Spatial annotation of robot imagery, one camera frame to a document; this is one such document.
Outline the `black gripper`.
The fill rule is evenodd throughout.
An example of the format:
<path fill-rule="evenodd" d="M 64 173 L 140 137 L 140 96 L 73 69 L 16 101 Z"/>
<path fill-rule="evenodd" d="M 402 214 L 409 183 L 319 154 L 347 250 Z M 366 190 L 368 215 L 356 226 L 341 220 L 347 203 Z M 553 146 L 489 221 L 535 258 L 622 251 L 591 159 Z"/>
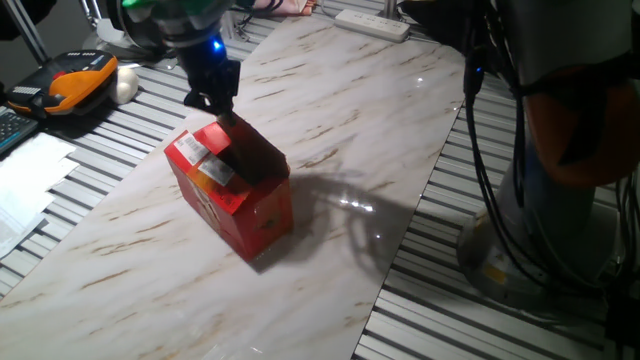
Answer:
<path fill-rule="evenodd" d="M 241 63 L 227 56 L 222 37 L 216 34 L 177 48 L 176 55 L 190 86 L 184 105 L 218 113 L 217 119 L 224 126 L 235 126 L 233 98 L 238 94 Z"/>

